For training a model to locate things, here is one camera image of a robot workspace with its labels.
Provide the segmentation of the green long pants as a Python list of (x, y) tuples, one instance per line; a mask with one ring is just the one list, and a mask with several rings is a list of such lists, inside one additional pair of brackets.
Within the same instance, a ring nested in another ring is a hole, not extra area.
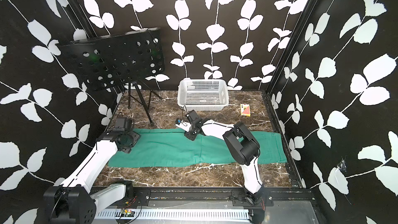
[(130, 153), (118, 151), (109, 167), (188, 167), (200, 163), (229, 164), (235, 160), (221, 139), (198, 135), (194, 141), (182, 129), (136, 129), (141, 138)]

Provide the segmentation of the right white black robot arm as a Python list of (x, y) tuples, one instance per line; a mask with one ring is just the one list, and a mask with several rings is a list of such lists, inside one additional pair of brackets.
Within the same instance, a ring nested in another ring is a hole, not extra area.
[(263, 182), (258, 166), (260, 144), (242, 122), (224, 124), (208, 118), (198, 118), (189, 122), (176, 120), (175, 123), (184, 130), (185, 137), (192, 141), (199, 134), (224, 140), (231, 156), (242, 169), (246, 202), (251, 206), (264, 203)]

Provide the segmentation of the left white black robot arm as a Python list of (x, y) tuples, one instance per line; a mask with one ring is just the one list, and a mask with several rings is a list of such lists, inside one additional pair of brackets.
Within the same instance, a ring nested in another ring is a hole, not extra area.
[(104, 132), (78, 168), (58, 186), (44, 193), (50, 224), (91, 224), (98, 212), (125, 197), (133, 198), (131, 183), (115, 183), (94, 194), (92, 186), (108, 161), (119, 151), (130, 153), (140, 139), (135, 131)]

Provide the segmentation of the white plastic mesh basket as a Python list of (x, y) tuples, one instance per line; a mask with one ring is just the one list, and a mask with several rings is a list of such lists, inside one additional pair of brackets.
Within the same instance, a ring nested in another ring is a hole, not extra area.
[(187, 111), (221, 111), (229, 105), (227, 84), (221, 79), (184, 79), (177, 103)]

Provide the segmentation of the small orange card box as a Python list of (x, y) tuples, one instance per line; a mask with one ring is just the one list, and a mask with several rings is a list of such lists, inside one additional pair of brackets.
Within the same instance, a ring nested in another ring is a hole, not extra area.
[(241, 104), (240, 112), (241, 112), (242, 116), (250, 117), (251, 116), (250, 105), (249, 104)]

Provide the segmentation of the small green circuit board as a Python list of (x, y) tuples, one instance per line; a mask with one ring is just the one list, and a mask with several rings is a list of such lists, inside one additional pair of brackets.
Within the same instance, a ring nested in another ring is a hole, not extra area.
[(120, 218), (130, 218), (135, 216), (136, 209), (122, 209), (120, 212)]

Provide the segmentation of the black perforated music stand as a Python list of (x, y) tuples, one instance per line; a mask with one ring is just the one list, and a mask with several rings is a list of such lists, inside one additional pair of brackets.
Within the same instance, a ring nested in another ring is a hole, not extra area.
[(89, 90), (135, 87), (136, 101), (149, 111), (150, 103), (144, 101), (138, 85), (145, 87), (144, 79), (155, 79), (165, 71), (160, 28), (71, 41), (57, 47), (60, 57), (70, 63)]

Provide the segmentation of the black front mounting rail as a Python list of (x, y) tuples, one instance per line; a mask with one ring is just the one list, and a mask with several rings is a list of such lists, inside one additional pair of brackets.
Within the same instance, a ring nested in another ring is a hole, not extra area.
[(258, 200), (250, 204), (242, 187), (135, 187), (131, 196), (112, 203), (111, 206), (149, 206), (150, 201), (228, 201), (233, 206), (258, 208), (276, 206), (278, 202), (309, 202), (317, 206), (311, 190), (286, 187), (265, 187)]

